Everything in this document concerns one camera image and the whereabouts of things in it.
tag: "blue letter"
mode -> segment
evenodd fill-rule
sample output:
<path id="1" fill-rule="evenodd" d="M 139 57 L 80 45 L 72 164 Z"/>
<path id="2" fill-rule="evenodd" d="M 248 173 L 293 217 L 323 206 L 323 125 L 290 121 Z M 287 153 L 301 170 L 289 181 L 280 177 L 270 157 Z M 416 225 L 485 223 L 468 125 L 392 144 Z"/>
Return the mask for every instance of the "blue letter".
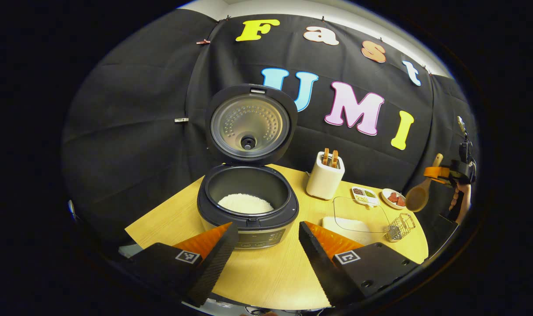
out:
<path id="1" fill-rule="evenodd" d="M 261 73 L 265 78 L 263 86 L 270 86 L 278 90 L 282 90 L 284 78 L 289 75 L 288 70 L 280 68 L 264 68 Z M 319 76 L 311 72 L 297 72 L 296 77 L 300 79 L 300 90 L 298 92 L 298 98 L 294 102 L 296 103 L 298 112 L 301 112 L 309 105 L 313 82 L 316 82 Z"/>
<path id="2" fill-rule="evenodd" d="M 415 85 L 420 86 L 421 82 L 416 78 L 416 75 L 419 74 L 419 71 L 415 69 L 411 62 L 403 60 L 403 64 L 407 66 L 408 76 L 411 78 L 411 81 Z"/>
<path id="3" fill-rule="evenodd" d="M 290 73 L 288 70 L 279 68 L 264 68 L 261 74 L 265 77 L 263 86 L 269 86 L 274 89 L 282 90 L 282 82 Z"/>

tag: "wooden ladle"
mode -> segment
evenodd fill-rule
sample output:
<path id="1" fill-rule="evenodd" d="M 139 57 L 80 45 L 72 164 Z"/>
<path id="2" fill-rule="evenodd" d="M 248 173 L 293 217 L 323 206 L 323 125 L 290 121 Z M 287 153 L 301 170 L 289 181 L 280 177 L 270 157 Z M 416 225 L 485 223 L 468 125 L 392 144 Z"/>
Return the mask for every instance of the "wooden ladle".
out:
<path id="1" fill-rule="evenodd" d="M 439 167 L 443 158 L 444 156 L 442 154 L 437 154 L 436 158 L 434 158 L 432 166 Z M 429 198 L 428 189 L 430 188 L 430 182 L 432 182 L 432 179 L 427 178 L 421 184 L 415 186 L 414 188 L 410 189 L 409 192 L 407 192 L 407 195 L 405 196 L 405 204 L 407 205 L 407 209 L 409 211 L 419 212 L 426 206 Z"/>

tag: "cable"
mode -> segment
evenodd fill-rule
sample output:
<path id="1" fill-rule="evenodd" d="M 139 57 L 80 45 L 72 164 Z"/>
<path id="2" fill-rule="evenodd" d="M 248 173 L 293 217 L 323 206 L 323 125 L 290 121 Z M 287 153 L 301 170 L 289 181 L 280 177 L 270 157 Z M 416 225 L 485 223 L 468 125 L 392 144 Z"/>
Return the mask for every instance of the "cable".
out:
<path id="1" fill-rule="evenodd" d="M 260 316 L 260 315 L 262 315 L 262 314 L 255 314 L 256 311 L 258 311 L 258 312 L 262 312 L 262 310 L 260 310 L 260 309 L 254 309 L 254 310 L 252 310 L 252 311 L 249 312 L 249 310 L 247 309 L 247 306 L 245 306 L 245 310 L 246 310 L 249 314 L 254 315 L 254 316 Z"/>
<path id="2" fill-rule="evenodd" d="M 288 314 L 292 314 L 292 313 L 293 313 L 294 316 L 297 316 L 297 315 L 302 316 L 301 312 L 298 312 L 297 310 L 296 310 L 295 313 L 294 313 L 294 312 L 288 312 L 287 310 L 283 310 L 283 309 L 281 309 L 281 310 L 282 310 L 282 312 L 286 312 L 286 313 L 288 313 Z"/>
<path id="3" fill-rule="evenodd" d="M 477 162 L 473 157 L 471 157 L 471 162 L 469 163 L 469 166 L 473 167 L 473 175 L 469 179 L 469 182 L 473 183 L 477 181 Z"/>

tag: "rice cooker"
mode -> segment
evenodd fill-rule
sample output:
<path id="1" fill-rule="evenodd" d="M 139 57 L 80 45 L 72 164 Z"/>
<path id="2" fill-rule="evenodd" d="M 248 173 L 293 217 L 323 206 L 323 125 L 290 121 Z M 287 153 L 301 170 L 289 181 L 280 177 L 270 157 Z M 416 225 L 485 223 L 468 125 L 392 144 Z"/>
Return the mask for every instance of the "rice cooker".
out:
<path id="1" fill-rule="evenodd" d="M 286 178 L 265 165 L 288 149 L 297 116 L 292 98 L 268 86 L 243 84 L 214 95 L 206 112 L 206 141 L 224 164 L 212 168 L 198 190 L 198 212 L 206 230 L 233 222 L 238 249 L 268 248 L 284 240 L 300 207 Z M 218 202 L 230 194 L 261 198 L 274 209 L 261 212 L 249 205 L 248 213 L 228 210 Z"/>

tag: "pink letter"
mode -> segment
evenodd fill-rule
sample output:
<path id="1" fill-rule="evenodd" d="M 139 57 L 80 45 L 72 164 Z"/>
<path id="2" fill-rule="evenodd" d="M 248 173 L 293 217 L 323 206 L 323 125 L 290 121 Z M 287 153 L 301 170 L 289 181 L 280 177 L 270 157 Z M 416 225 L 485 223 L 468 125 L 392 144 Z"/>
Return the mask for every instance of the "pink letter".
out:
<path id="1" fill-rule="evenodd" d="M 346 123 L 351 128 L 363 116 L 362 122 L 356 127 L 359 132 L 366 135 L 375 136 L 377 134 L 376 124 L 379 109 L 383 98 L 375 93 L 368 93 L 356 104 L 356 96 L 349 84 L 335 81 L 331 84 L 335 90 L 335 100 L 331 114 L 325 116 L 325 122 L 340 126 L 343 124 L 342 112 L 346 116 Z"/>

